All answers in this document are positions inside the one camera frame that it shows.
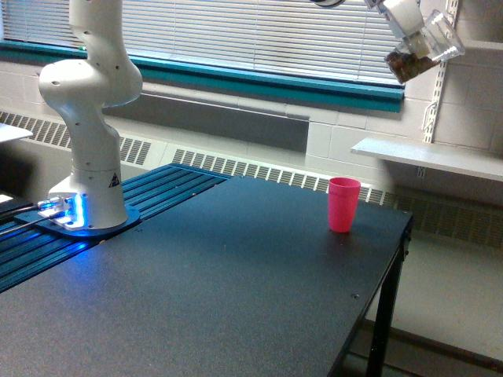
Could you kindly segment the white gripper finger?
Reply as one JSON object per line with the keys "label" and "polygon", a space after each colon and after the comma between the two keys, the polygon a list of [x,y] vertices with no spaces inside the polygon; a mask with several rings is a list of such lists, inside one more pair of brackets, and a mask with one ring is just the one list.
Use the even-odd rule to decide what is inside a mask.
{"label": "white gripper finger", "polygon": [[426,57],[429,54],[427,40],[421,32],[405,37],[402,42],[407,53],[415,54],[416,57]]}

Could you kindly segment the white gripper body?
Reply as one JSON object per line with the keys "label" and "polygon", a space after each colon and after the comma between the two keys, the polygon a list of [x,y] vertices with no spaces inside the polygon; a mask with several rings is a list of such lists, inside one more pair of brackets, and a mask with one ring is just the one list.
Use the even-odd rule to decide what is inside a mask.
{"label": "white gripper body", "polygon": [[387,21],[396,38],[410,37],[424,26],[423,15],[415,0],[368,0],[365,3]]}

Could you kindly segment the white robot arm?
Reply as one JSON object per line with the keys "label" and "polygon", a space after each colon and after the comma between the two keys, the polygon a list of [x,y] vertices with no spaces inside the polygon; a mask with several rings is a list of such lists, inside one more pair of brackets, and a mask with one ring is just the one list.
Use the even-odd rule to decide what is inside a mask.
{"label": "white robot arm", "polygon": [[103,111],[138,99],[142,76],[123,41],[121,1],[71,1],[69,24],[87,57],[46,65],[39,91],[68,129],[72,171],[50,189],[39,215],[70,233],[97,232],[130,218],[121,185],[119,134],[105,122]]}

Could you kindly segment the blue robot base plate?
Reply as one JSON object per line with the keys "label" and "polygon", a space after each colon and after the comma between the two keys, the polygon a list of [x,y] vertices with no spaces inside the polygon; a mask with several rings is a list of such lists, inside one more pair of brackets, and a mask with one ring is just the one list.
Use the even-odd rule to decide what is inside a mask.
{"label": "blue robot base plate", "polygon": [[[126,205],[126,210],[128,219],[123,224],[106,229],[86,228],[80,230],[68,230],[50,220],[41,221],[38,224],[35,224],[34,227],[39,230],[74,239],[106,240],[136,226],[136,224],[141,221],[141,214],[139,210],[129,205]],[[5,214],[2,215],[3,221],[17,221],[21,224],[35,221],[39,218],[41,218],[41,216],[38,215],[38,211],[36,210],[27,211],[12,217],[7,217]]]}

